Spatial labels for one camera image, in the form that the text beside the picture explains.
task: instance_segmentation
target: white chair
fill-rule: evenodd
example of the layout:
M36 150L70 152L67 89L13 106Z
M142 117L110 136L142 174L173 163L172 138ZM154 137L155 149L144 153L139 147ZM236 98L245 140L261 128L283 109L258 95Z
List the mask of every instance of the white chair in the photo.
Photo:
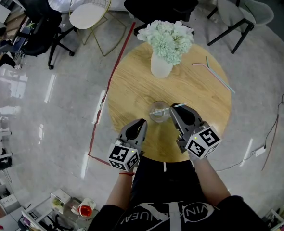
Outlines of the white chair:
M248 32L255 26L263 26L272 21L274 15L271 8L265 3L254 0L237 0L236 4L228 0L217 0L217 7L208 15L208 19L215 12L219 12L222 21L229 27L224 33L220 34L207 45L212 45L219 39L232 32L238 30L242 36L232 50L232 54L238 49Z
M77 0L70 1L70 23L78 29L90 29L89 35L87 36L85 42L83 42L82 40L82 43L85 45L90 35L93 34L102 55L106 56L113 49L115 49L115 47L122 40L126 31L126 26L120 20L118 20L108 12L109 7L111 6L111 0L79 0L79 2L80 4L79 6L77 6ZM107 18L105 17L106 13L109 13L114 19L119 21L124 26L124 31L118 43L114 47L112 47L112 49L110 49L107 53L103 53L102 48L100 47L98 40L94 34L94 28L107 21Z

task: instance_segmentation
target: gray chair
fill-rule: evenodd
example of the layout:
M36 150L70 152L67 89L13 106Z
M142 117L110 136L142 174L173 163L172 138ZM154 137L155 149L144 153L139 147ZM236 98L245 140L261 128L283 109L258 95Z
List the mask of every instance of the gray chair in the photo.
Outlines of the gray chair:
M228 30L210 41L207 45L212 45L236 29L241 32L242 36L232 50L232 54L238 49L249 31L255 26L266 25L272 21L274 17L273 12L268 5L254 0L237 0L236 4L228 0L217 0L216 8L207 18L211 18L217 11L219 12L222 21L228 26Z

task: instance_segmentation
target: red tape line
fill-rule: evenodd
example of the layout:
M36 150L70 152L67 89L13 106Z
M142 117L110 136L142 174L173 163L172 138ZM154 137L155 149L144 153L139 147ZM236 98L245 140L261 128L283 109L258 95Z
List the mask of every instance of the red tape line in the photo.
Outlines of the red tape line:
M108 81L108 86L107 86L105 95L104 95L104 97L103 97L103 99L102 99L102 102L101 102L101 105L100 105L100 109L99 109L99 111L97 112L97 118L96 118L96 122L95 122L94 127L93 127L92 137L91 137L91 140L90 140L89 156L90 156L91 158L94 158L94 159L96 159L97 161L99 161L99 162L101 162L101 163L104 163L104 164L107 164L107 165L110 165L110 164L109 164L108 162L106 162L106 161L100 159L100 158L97 158L97 157L95 157L95 156L92 156L90 153L91 153L91 151L92 151L92 147L93 147L93 143L94 143L96 125L98 124L98 120L99 120L99 117L100 117L100 113L101 113L101 111L102 111L102 105L103 105L103 103L104 103L104 101L105 101L105 98L106 98L106 96L107 96L107 94L108 94L108 90L109 90L109 88L110 88L110 83L111 83L112 76L113 76L113 74L114 74L114 72L115 72L115 70L116 70L116 68L117 68L117 66L118 66L118 64L119 64L119 62L120 62L120 60L121 60L121 57L122 57L122 55L123 55L123 53L124 53L124 50L125 50L125 48L126 48L126 45L127 45L127 43L128 43L128 40L129 40L129 38L130 38L130 36L131 36L131 34L132 34L132 31L133 31L135 25L136 25L136 23L133 22L132 25L131 25L131 28L130 28L130 30L129 30L129 33L128 33L127 37L126 37L126 40L125 40L125 42L124 42L124 44L123 44L123 47L122 47L122 49L121 49L121 52L119 53L118 58L117 58L117 60L116 60L116 63L115 63L115 65L114 65L114 68L113 68L113 70L112 70L111 76L110 76L109 81Z

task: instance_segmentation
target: red bracelet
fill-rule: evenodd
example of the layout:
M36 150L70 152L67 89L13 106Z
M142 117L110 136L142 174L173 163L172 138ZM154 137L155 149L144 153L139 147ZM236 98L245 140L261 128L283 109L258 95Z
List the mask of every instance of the red bracelet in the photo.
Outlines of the red bracelet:
M129 176L134 176L134 175L135 175L135 173L119 173L119 175L120 175L120 174L129 175Z

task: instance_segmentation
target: person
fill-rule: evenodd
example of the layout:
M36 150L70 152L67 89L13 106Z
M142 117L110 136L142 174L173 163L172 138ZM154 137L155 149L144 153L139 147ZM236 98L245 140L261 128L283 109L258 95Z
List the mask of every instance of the person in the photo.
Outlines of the person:
M9 40L7 40L7 33L6 28L2 27L0 28L0 46L3 46L5 44L11 44ZM4 64L8 64L12 66L15 70L21 69L21 64L16 64L16 62L6 53L0 52L0 67L2 67Z
M5 155L6 154L6 151L5 149L3 148L2 149L2 154L1 155ZM10 167L12 165L12 158L9 156L9 157L6 157L6 158L2 158L0 159L0 171L1 170L4 170L8 167Z
M178 163L141 157L121 171L88 231L269 230L240 196L231 196L207 158Z

